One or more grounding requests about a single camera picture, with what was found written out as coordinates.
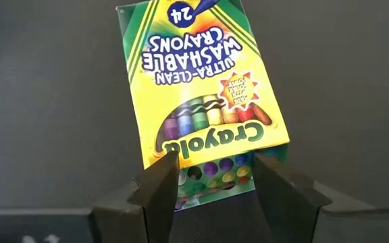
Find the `blue crayon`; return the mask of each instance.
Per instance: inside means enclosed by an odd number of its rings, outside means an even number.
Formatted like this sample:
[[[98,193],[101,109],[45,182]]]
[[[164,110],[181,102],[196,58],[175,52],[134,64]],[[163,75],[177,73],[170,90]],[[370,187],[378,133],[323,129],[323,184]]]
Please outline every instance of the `blue crayon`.
[[[195,131],[188,103],[185,103],[178,108],[178,127],[180,129],[180,137],[189,135]]]
[[[207,11],[208,9],[214,7],[220,0],[201,0],[197,5],[196,9],[193,11],[193,16],[198,16],[199,14]]]

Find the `crayola logo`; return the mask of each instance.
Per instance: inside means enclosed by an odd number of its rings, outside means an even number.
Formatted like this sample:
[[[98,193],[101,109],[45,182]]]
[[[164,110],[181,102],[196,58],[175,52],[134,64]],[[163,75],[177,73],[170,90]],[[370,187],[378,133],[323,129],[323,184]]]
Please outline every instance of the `crayola logo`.
[[[218,130],[209,128],[205,137],[199,137],[194,134],[192,138],[183,137],[179,140],[173,140],[163,143],[163,150],[166,152],[180,151],[184,159],[190,158],[190,152],[199,152],[205,149],[211,149],[218,146],[226,146],[233,142],[247,140],[256,142],[264,135],[263,126],[258,121],[250,121],[241,126]]]

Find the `dark gray background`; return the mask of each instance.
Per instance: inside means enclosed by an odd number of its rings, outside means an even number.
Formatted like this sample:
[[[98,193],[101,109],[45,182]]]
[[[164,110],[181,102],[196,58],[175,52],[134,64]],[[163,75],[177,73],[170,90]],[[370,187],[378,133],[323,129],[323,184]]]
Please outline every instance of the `dark gray background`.
[[[0,207],[89,205],[141,171],[114,10],[128,2],[0,0]],[[389,1],[244,5],[288,126],[290,166],[389,205]],[[199,221],[253,201],[180,215]]]

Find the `crayon tip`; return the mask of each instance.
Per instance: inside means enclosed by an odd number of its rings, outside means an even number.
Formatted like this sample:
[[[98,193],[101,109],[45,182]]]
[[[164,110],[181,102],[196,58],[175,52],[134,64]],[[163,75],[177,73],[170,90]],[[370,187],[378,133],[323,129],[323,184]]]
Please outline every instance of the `crayon tip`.
[[[204,11],[214,7],[220,0],[201,0],[201,2],[197,5],[196,9],[193,11],[193,16],[197,16]]]

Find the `crayon box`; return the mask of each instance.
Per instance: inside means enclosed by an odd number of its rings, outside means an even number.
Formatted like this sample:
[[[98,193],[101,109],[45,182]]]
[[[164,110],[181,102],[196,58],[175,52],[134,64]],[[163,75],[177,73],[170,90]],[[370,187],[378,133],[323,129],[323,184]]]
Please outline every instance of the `crayon box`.
[[[180,151],[176,210],[253,190],[251,151],[289,137],[240,0],[117,12],[144,168]]]

